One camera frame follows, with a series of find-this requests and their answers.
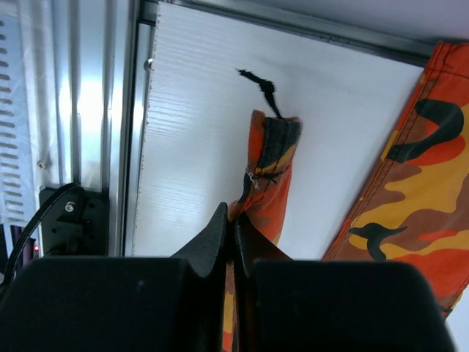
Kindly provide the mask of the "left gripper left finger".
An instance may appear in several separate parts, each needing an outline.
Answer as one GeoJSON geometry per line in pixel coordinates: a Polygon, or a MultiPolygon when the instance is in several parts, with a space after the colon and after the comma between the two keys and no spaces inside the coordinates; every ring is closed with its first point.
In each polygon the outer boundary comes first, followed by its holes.
{"type": "Polygon", "coordinates": [[[3,351],[219,351],[227,205],[170,257],[52,257],[1,301],[3,351]]]}

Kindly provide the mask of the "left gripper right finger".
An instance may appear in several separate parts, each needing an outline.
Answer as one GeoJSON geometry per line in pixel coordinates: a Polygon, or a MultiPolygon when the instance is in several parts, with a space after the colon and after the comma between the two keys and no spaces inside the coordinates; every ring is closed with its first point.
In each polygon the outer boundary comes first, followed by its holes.
{"type": "Polygon", "coordinates": [[[396,262],[293,260],[234,224],[241,351],[453,351],[429,285],[396,262]]]}

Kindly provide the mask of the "orange camouflage trousers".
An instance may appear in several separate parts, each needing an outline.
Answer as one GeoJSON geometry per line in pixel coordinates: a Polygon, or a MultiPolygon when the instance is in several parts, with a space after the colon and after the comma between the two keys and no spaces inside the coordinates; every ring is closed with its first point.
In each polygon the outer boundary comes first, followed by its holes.
{"type": "MultiPolygon", "coordinates": [[[[243,195],[229,206],[277,246],[299,139],[296,118],[251,119],[243,195]]],[[[445,322],[468,286],[468,44],[441,42],[341,229],[320,261],[396,262],[426,280],[445,322]]],[[[234,262],[223,351],[237,343],[234,262]]]]}

